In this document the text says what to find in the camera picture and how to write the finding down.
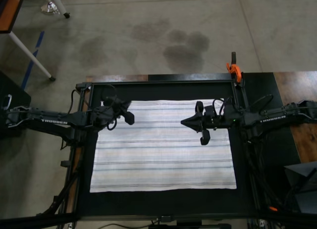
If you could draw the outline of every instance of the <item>orange clamp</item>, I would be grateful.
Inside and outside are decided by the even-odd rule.
[[[242,75],[241,75],[241,70],[239,66],[236,64],[236,53],[232,52],[231,53],[231,66],[229,63],[227,63],[227,70],[229,71],[230,74],[235,74],[236,75],[236,81],[238,84],[241,83],[242,80]]]

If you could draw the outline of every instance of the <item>white towel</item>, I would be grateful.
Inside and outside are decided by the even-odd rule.
[[[134,125],[121,118],[113,131],[99,132],[90,192],[235,189],[228,130],[210,131],[202,146],[201,133],[180,124],[196,102],[133,101]],[[215,102],[217,112],[221,105]]]

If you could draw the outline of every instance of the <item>blue tape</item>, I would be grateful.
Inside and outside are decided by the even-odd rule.
[[[40,47],[40,45],[41,45],[41,43],[42,43],[42,40],[43,40],[43,37],[44,37],[44,33],[45,33],[44,31],[42,31],[42,32],[40,33],[40,36],[39,36],[39,38],[38,38],[38,42],[36,43],[35,48],[39,48],[39,47]],[[39,50],[37,49],[37,50],[33,53],[33,55],[36,57],[37,54],[38,54],[38,52],[39,52]],[[25,73],[25,75],[24,75],[23,82],[22,82],[22,85],[21,85],[21,88],[22,88],[23,90],[25,89],[26,84],[27,84],[27,82],[28,82],[28,80],[29,80],[29,77],[30,77],[30,74],[31,74],[33,65],[34,65],[34,62],[33,62],[33,61],[30,61],[30,62],[29,62],[29,65],[28,65],[28,68],[26,69],[26,73]]]
[[[36,57],[38,55],[38,52],[39,50],[36,50],[33,55]],[[28,68],[26,69],[26,73],[24,75],[24,79],[23,79],[23,82],[22,82],[22,85],[21,85],[21,88],[24,90],[25,87],[26,87],[26,83],[28,82],[29,80],[29,77],[30,77],[30,74],[31,74],[31,70],[33,68],[33,65],[34,65],[34,62],[33,61],[30,61],[29,65],[28,65]]]
[[[41,45],[41,43],[42,43],[42,40],[43,40],[43,37],[44,37],[44,31],[42,31],[42,32],[40,33],[40,36],[39,36],[39,39],[38,39],[38,42],[37,42],[35,48],[39,48],[39,47],[40,47],[40,45]]]

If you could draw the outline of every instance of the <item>stain on floor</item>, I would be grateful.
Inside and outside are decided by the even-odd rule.
[[[141,23],[133,27],[131,37],[145,42],[157,41],[170,27],[171,25],[168,19],[160,19],[154,23]]]
[[[163,56],[168,67],[176,73],[197,73],[203,70],[203,52],[209,49],[210,40],[200,32],[187,35],[173,30],[167,35],[170,42],[183,43],[166,47]]]

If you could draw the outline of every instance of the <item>concrete floor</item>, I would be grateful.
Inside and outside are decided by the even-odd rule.
[[[62,0],[70,19],[41,14],[43,1],[25,0],[13,28],[32,52],[45,32],[38,60],[56,82],[33,67],[26,91],[39,108],[66,111],[88,75],[226,72],[232,51],[244,72],[316,70],[317,0]],[[1,70],[21,85],[28,64],[0,35]],[[64,184],[60,144],[33,131],[0,142],[0,218],[48,207]]]

